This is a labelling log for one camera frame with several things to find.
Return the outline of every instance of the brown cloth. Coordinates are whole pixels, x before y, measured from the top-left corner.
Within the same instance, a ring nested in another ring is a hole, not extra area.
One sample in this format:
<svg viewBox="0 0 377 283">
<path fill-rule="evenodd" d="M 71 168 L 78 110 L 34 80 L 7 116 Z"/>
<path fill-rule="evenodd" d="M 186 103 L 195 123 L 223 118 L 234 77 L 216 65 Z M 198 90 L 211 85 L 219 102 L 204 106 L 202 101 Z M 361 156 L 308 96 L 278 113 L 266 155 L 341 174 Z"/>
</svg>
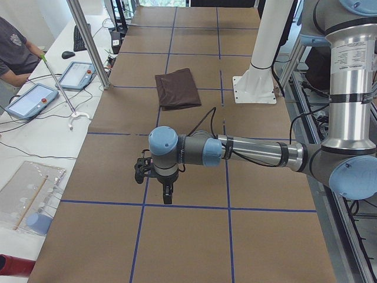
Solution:
<svg viewBox="0 0 377 283">
<path fill-rule="evenodd" d="M 201 106 L 190 69 L 185 68 L 166 75 L 156 75 L 155 78 L 158 99 L 163 111 Z"/>
</svg>

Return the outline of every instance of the gray t-shirt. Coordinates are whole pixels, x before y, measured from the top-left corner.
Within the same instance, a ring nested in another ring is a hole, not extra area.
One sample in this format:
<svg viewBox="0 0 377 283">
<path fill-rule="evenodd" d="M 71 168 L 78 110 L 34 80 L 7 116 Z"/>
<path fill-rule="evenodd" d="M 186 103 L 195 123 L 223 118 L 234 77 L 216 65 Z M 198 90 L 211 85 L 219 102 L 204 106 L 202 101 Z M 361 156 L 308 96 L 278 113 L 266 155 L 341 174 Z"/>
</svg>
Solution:
<svg viewBox="0 0 377 283">
<path fill-rule="evenodd" d="M 12 70 L 16 75 L 33 72 L 39 58 L 26 47 L 27 39 L 0 17 L 0 76 Z"/>
</svg>

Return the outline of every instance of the red cylinder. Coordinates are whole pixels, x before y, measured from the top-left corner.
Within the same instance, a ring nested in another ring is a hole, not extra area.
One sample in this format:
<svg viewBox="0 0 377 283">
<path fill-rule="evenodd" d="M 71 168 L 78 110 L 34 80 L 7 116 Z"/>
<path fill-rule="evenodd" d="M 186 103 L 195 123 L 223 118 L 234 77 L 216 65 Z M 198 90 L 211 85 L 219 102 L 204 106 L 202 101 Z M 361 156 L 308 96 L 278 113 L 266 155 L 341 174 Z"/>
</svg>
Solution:
<svg viewBox="0 0 377 283">
<path fill-rule="evenodd" d="M 0 255 L 0 275 L 29 277 L 35 261 L 16 258 L 10 255 Z"/>
</svg>

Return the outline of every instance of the person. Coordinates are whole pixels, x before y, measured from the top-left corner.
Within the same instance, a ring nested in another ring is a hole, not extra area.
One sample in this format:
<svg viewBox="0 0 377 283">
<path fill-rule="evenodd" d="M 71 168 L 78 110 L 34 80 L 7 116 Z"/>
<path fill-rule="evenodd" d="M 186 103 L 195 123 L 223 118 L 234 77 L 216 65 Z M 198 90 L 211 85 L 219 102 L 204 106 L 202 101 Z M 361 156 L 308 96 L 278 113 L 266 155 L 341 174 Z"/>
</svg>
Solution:
<svg viewBox="0 0 377 283">
<path fill-rule="evenodd" d="M 0 17 L 0 79 L 19 88 L 38 65 L 43 51 Z"/>
</svg>

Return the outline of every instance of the blue grid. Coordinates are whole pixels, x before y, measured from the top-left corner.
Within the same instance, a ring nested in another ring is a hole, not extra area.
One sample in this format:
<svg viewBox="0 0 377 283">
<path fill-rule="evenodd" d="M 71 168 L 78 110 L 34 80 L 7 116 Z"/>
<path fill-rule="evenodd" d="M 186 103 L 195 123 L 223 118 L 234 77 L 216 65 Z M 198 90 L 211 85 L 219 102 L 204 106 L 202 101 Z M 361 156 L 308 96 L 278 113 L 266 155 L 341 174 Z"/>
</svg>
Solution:
<svg viewBox="0 0 377 283">
<path fill-rule="evenodd" d="M 220 44 L 220 30 L 221 29 L 244 29 L 244 30 L 251 30 L 251 29 L 257 29 L 257 28 L 220 28 L 219 27 L 219 13 L 218 9 L 216 8 L 216 18 L 217 18 L 217 27 L 216 28 L 201 28 L 201 29 L 216 29 L 217 30 L 217 42 L 218 42 L 218 48 L 219 52 L 218 54 L 180 54 L 180 53 L 171 53 L 171 46 L 173 43 L 173 35 L 174 35 L 174 29 L 175 28 L 197 28 L 197 27 L 175 27 L 176 23 L 176 16 L 177 16 L 177 8 L 175 9 L 174 13 L 174 21 L 172 27 L 152 27 L 152 26 L 139 26 L 142 28 L 171 28 L 171 38 L 170 38 L 170 46 L 168 53 L 164 52 L 120 52 L 122 54 L 155 54 L 155 55 L 167 55 L 167 62 L 165 67 L 165 74 L 167 74 L 168 70 L 168 64 L 170 55 L 207 55 L 207 56 L 219 56 L 219 59 L 221 59 L 221 56 L 239 56 L 239 57 L 250 57 L 250 55 L 224 55 L 221 54 L 221 44 Z M 220 70 L 220 88 L 198 88 L 198 90 L 214 90 L 214 91 L 221 91 L 221 105 L 224 106 L 224 91 L 233 91 L 233 89 L 226 89 L 223 88 L 223 75 L 222 71 Z M 142 86 L 125 86 L 125 85 L 115 85 L 114 87 L 117 88 L 156 88 L 156 87 L 142 87 Z M 158 122 L 160 119 L 160 111 L 161 109 L 158 109 L 157 114 L 157 121 L 156 121 L 156 127 L 158 126 Z M 224 134 L 226 134 L 226 127 L 225 124 L 223 125 Z M 88 132 L 88 134 L 96 134 L 96 135 L 115 135 L 115 136 L 130 136 L 130 133 L 96 133 L 96 132 Z M 135 134 L 136 136 L 148 136 L 148 134 Z M 260 139 L 260 140 L 289 140 L 289 139 L 274 139 L 274 138 L 253 138 L 253 139 Z M 130 202 L 100 202 L 100 201 L 88 201 L 88 200 L 71 200 L 71 199 L 62 199 L 61 202 L 64 203 L 84 203 L 84 204 L 92 204 L 92 205 L 116 205 L 116 206 L 137 206 L 141 207 L 141 213 L 140 213 L 140 220 L 138 225 L 138 232 L 135 242 L 135 249 L 134 249 L 134 255 L 133 255 L 133 263 L 131 267 L 131 274 L 130 274 L 130 280 L 129 283 L 133 282 L 134 278 L 134 271 L 135 266 L 137 262 L 137 253 L 138 253 L 138 246 L 140 243 L 140 235 L 141 230 L 143 228 L 143 217 L 144 217 L 144 211 L 147 207 L 157 207 L 157 208 L 170 208 L 170 209 L 210 209 L 210 210 L 226 210 L 228 212 L 228 223 L 229 223 L 229 245 L 230 245 L 230 267 L 231 267 L 231 275 L 232 275 L 232 283 L 235 282 L 235 272 L 234 272 L 234 252 L 233 252 L 233 233 L 232 233 L 232 211 L 242 210 L 242 211 L 259 211 L 259 212 L 286 212 L 286 213 L 316 213 L 315 210 L 312 209 L 269 209 L 269 208 L 235 208 L 232 207 L 231 199 L 230 199 L 230 181 L 229 181 L 229 167 L 228 167 L 228 161 L 225 161 L 225 168 L 226 168 L 226 189 L 227 189 L 227 206 L 194 206 L 194 205 L 162 205 L 162 204 L 153 204 L 153 203 L 147 203 L 147 193 L 148 193 L 148 187 L 149 187 L 149 178 L 146 181 L 145 189 L 144 189 L 144 197 L 142 203 L 130 203 Z"/>
</svg>

